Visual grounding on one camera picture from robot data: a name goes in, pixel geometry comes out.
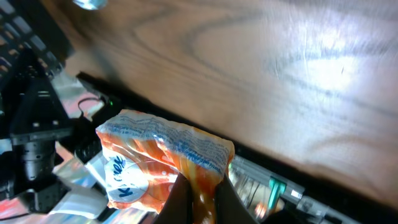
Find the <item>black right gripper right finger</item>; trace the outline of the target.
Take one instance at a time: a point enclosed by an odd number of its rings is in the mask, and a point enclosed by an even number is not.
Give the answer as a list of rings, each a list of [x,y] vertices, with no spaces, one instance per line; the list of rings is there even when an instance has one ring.
[[[216,186],[215,208],[216,224],[257,224],[227,175]]]

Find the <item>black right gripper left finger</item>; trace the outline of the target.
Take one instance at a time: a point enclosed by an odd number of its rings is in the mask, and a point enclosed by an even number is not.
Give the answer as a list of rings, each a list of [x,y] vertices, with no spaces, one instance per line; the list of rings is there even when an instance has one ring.
[[[162,211],[154,220],[154,224],[192,224],[192,196],[189,180],[179,174]]]

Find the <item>small orange carton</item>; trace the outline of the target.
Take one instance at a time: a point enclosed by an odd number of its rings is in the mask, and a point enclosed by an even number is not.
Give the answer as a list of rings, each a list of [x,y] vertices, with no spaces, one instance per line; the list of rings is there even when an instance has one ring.
[[[105,158],[108,207],[160,213],[182,174],[192,187],[194,223],[215,222],[215,189],[233,160],[231,141],[134,110],[121,110],[96,134]]]

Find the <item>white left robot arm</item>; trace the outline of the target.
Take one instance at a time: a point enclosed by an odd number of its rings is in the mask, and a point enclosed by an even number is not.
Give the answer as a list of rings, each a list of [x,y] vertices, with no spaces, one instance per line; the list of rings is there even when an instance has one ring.
[[[29,214],[64,213],[97,219],[108,200],[101,192],[53,173],[70,152],[89,146],[95,127],[84,116],[69,118],[38,57],[23,50],[1,79],[1,200],[18,198]]]

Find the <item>teal mouthwash bottle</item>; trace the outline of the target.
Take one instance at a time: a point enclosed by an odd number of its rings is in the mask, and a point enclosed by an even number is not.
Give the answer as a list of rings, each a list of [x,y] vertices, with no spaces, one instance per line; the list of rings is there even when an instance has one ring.
[[[73,3],[82,9],[95,11],[104,8],[108,0],[73,0]]]

